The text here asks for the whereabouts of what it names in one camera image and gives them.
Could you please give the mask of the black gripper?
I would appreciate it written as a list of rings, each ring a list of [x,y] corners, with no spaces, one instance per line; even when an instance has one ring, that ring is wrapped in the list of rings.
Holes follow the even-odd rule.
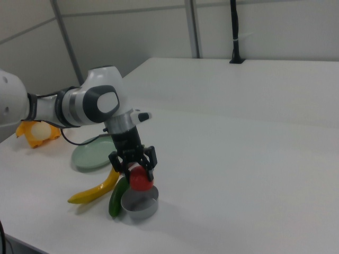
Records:
[[[130,183],[128,163],[141,161],[149,182],[154,180],[153,171],[157,165],[157,156],[154,146],[143,147],[136,127],[124,133],[112,134],[116,152],[109,154],[109,161],[115,172],[121,173]]]

